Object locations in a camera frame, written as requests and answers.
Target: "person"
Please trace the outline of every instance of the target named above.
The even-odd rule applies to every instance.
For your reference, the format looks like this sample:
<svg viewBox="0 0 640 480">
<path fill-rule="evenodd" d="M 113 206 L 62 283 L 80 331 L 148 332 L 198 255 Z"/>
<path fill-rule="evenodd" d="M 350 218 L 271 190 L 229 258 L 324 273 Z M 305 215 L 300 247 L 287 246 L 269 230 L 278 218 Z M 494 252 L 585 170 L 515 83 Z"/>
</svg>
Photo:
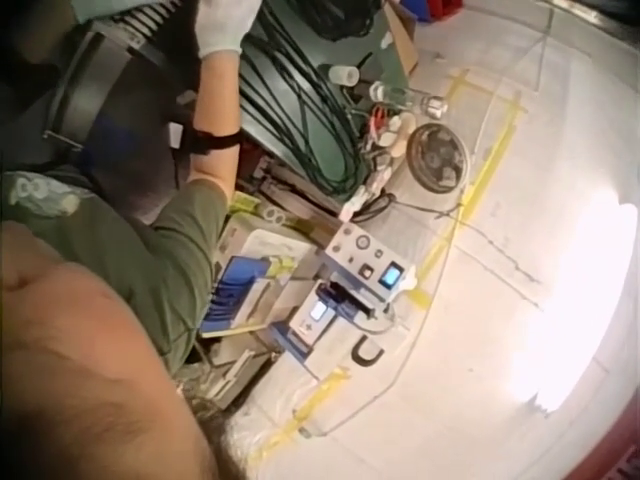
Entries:
<svg viewBox="0 0 640 480">
<path fill-rule="evenodd" d="M 0 242 L 3 478 L 246 478 L 113 289 L 23 225 Z"/>
<path fill-rule="evenodd" d="M 240 130 L 241 41 L 260 4 L 200 0 L 201 132 Z M 208 306 L 238 155 L 238 145 L 194 155 L 186 186 L 149 226 L 73 178 L 2 176 L 2 221 L 21 225 L 2 233 L 2 456 L 27 472 L 10 478 L 243 478 L 221 417 L 189 402 L 205 426 L 194 428 L 170 377 Z"/>
<path fill-rule="evenodd" d="M 241 40 L 260 3 L 200 1 L 195 33 L 202 64 L 193 126 L 201 132 L 228 137 L 240 130 Z M 2 219 L 24 224 L 63 258 L 105 280 L 173 374 L 190 353 L 208 306 L 212 256 L 235 189 L 238 155 L 239 145 L 232 145 L 192 156 L 187 184 L 149 226 L 123 218 L 66 172 L 57 178 L 3 175 Z"/>
</svg>

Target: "white glove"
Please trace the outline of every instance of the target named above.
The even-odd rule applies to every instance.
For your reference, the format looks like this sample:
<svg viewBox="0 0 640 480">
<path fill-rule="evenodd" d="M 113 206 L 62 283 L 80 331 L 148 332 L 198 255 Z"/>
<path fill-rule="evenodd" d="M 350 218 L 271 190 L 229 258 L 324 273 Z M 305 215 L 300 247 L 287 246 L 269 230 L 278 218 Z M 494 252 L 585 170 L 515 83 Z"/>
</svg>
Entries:
<svg viewBox="0 0 640 480">
<path fill-rule="evenodd" d="M 200 58 L 220 50 L 241 52 L 240 43 L 261 4 L 262 0 L 200 0 L 196 18 Z"/>
</svg>

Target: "sleeve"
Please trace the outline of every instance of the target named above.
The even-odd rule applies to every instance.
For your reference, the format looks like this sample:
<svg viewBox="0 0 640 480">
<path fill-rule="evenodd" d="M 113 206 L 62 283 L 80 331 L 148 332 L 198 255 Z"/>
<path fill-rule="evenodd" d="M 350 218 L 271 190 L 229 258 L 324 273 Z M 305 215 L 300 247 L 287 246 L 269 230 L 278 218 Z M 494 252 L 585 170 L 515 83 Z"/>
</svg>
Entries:
<svg viewBox="0 0 640 480">
<path fill-rule="evenodd" d="M 222 189 L 196 180 L 169 201 L 151 226 L 147 248 L 160 268 L 170 315 L 184 323 L 185 333 L 199 328 L 206 311 L 214 282 L 213 254 L 227 211 Z"/>
</svg>

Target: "gauge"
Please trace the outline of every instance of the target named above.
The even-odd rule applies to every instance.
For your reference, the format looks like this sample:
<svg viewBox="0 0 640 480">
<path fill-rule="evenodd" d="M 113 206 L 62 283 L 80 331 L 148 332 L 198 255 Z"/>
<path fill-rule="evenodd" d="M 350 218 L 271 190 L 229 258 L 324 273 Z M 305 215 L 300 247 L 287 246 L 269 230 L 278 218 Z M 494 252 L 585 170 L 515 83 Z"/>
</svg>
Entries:
<svg viewBox="0 0 640 480">
<path fill-rule="evenodd" d="M 360 235 L 356 238 L 356 247 L 360 250 L 366 250 L 371 245 L 371 239 L 367 235 Z"/>
</svg>

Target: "black strap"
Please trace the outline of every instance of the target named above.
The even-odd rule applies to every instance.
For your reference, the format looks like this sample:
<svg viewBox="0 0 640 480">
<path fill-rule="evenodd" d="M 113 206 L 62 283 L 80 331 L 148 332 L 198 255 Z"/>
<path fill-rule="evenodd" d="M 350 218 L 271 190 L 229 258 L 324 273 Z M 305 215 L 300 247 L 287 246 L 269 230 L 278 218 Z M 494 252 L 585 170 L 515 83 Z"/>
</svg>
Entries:
<svg viewBox="0 0 640 480">
<path fill-rule="evenodd" d="M 226 150 L 240 145 L 242 131 L 232 135 L 216 136 L 209 132 L 201 132 L 195 128 L 187 128 L 182 137 L 180 150 L 186 150 L 196 155 L 206 155 L 211 150 Z"/>
</svg>

